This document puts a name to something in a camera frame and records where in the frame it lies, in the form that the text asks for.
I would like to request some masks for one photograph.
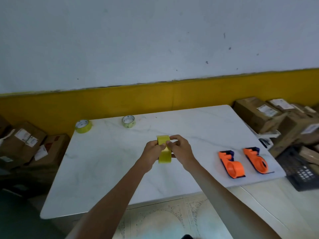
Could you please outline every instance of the orange tape dispenser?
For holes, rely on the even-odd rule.
[[[245,177],[245,170],[241,162],[234,161],[232,150],[218,152],[218,156],[226,169],[226,172],[233,179]]]
[[[251,162],[257,172],[261,174],[268,174],[268,164],[263,157],[259,156],[260,149],[258,147],[244,148],[245,156]]]

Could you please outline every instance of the forearm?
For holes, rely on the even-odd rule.
[[[140,161],[76,225],[68,239],[112,238],[146,170]]]
[[[255,212],[215,180],[198,161],[193,161],[188,171],[234,239],[280,238]]]

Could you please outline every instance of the marble tabletop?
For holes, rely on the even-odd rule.
[[[89,211],[109,192],[140,157],[145,144],[157,135],[180,134],[193,153],[223,186],[254,184],[285,176],[285,172],[261,145],[250,129],[228,105],[134,115],[136,125],[124,128],[122,117],[92,120],[92,129],[74,132],[50,192],[41,218],[50,219]],[[260,155],[274,173],[262,175],[245,158],[242,149],[259,147]],[[218,152],[233,150],[246,177],[230,178]],[[145,174],[130,205],[200,192],[182,165],[155,163]]]

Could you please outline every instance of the yellow wall stripe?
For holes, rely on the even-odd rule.
[[[27,120],[50,135],[71,136],[80,119],[230,105],[250,96],[314,105],[318,88],[319,69],[269,72],[0,97],[0,113],[12,124]]]

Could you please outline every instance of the floor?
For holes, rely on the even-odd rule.
[[[29,200],[39,211],[45,196]],[[83,214],[52,219],[68,234]],[[176,238],[189,234],[201,239],[231,239],[232,236],[203,193],[138,208],[127,209],[114,239]]]

